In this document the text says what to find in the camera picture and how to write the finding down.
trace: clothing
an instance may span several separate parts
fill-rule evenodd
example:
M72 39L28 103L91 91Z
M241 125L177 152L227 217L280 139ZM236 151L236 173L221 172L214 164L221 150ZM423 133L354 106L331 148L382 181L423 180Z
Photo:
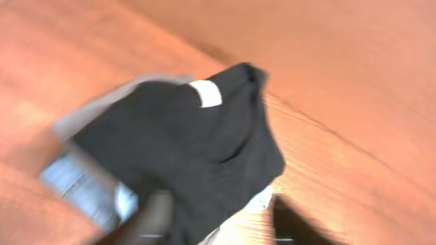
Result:
M69 139L114 102L134 91L137 85L148 81L183 84L190 79L162 73L138 76L70 112L51 127L51 131L65 141L65 147L62 154L47 165L40 180L75 205L105 232L117 228L120 222L124 223L137 210L137 197Z
M140 201L172 191L166 244L202 241L283 171L264 113L264 72L241 63L208 80L219 105L202 107L188 84L142 83L72 138Z

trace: white label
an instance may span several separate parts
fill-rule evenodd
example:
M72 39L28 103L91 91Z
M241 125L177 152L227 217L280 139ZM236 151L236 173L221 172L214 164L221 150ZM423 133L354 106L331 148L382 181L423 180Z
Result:
M197 90L200 100L202 101L202 108L217 106L223 103L219 88L214 82L210 80L198 80L188 84Z

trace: black cloth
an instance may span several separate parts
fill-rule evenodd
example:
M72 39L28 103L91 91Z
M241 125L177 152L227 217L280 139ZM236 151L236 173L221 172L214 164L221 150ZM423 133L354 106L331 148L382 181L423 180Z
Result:
M201 108L188 84L147 82L73 137L140 200L172 191L167 244L201 242L283 171L262 101L266 74L241 63L207 80L221 105Z

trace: wooden table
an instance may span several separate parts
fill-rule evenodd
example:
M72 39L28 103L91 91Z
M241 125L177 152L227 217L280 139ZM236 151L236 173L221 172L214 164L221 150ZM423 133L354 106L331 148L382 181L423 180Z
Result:
M97 232L36 180L59 149L56 119L140 74L224 68L116 1L0 2L0 244L80 244ZM434 195L282 97L267 91L266 102L287 161L274 186L322 231L351 244L436 243ZM238 217L220 244L268 241L267 214Z

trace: wooden surface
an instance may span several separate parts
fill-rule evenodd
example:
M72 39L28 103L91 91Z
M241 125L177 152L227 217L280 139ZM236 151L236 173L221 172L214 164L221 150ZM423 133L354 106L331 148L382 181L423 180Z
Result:
M330 230L436 243L434 1L119 1L220 61L270 72L271 125L300 169L283 187Z
M266 93L270 125L287 161L275 188L337 240L436 244L434 84L431 49L424 52L431 47L432 35L428 33L427 46L402 29L392 29L392 36L381 39L363 38L371 31L366 29L344 37L355 22L344 22L336 32L318 29L342 23L326 11L336 9L328 5L332 3L300 4L289 16L310 13L302 19L310 29L294 23L296 39L263 39L266 49L248 57L272 73ZM350 11L357 12L354 3L343 10ZM403 21L399 17L393 20ZM413 24L407 20L404 24ZM392 27L383 23L374 26ZM312 32L316 29L328 38ZM58 238L66 238L65 244L80 243L96 232L87 219L35 180L59 149L48 132L56 119L143 73L204 78L225 68L157 28L130 5L114 1L2 1L0 31L0 176L5 174L0 177L0 244L62 244ZM394 34L409 39L385 44L383 40ZM305 45L291 46L295 55L284 57L289 44ZM352 44L366 48L356 51ZM406 44L421 46L422 52L407 51ZM334 52L340 47L348 52ZM407 57L416 62L404 61ZM426 79L414 79L414 74ZM419 89L405 82L409 80L416 80ZM414 104L412 99L421 100ZM267 218L240 214L226 230L231 240L219 243L265 244L270 238ZM57 224L60 228L50 229Z

